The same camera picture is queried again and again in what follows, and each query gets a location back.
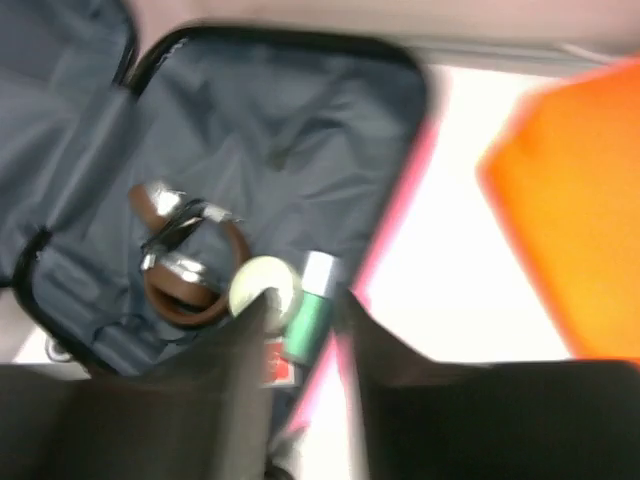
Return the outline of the round pale green jar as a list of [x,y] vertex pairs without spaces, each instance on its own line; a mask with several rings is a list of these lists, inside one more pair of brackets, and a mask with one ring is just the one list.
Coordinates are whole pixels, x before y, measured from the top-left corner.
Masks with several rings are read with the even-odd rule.
[[238,317],[260,294],[267,292],[270,308],[265,330],[282,334],[298,311],[302,299],[301,276],[286,261],[274,256],[257,256],[245,262],[229,287],[229,310]]

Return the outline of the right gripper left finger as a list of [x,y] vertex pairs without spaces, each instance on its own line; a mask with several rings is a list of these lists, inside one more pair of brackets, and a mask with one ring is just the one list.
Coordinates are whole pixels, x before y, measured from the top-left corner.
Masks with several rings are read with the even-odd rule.
[[220,330],[137,377],[1,369],[5,479],[260,479],[271,393],[257,297]]

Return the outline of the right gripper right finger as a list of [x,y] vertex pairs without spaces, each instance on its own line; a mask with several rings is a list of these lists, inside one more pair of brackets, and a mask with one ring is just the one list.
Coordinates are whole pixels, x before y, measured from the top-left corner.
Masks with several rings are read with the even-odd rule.
[[639,475],[631,363],[440,363],[378,324],[351,293],[337,301],[337,326],[358,479]]

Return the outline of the pink hard-shell suitcase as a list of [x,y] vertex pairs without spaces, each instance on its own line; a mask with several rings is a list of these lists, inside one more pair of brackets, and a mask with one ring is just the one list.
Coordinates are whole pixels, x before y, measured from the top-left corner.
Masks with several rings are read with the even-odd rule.
[[[228,210],[251,254],[334,255],[342,296],[431,103],[414,59],[371,38],[193,25],[137,47],[121,1],[1,5],[1,282],[88,378],[143,375],[238,318],[187,329],[154,310],[131,187],[162,180]],[[178,251],[227,290],[217,225]],[[268,449],[300,396],[266,388],[260,479],[280,475]]]

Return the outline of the green tube white cap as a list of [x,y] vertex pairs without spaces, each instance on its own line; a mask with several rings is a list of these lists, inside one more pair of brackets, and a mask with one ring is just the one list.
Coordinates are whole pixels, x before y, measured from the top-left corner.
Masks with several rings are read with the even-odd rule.
[[309,251],[302,269],[302,296],[287,326],[285,357],[298,365],[311,365],[328,329],[328,310],[340,280],[340,261],[320,251]]

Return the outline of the orange cloth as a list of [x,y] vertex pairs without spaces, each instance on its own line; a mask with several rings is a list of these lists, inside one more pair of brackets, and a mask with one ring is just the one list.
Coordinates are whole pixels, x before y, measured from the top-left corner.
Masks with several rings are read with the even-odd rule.
[[525,97],[477,170],[568,350],[639,360],[639,61]]

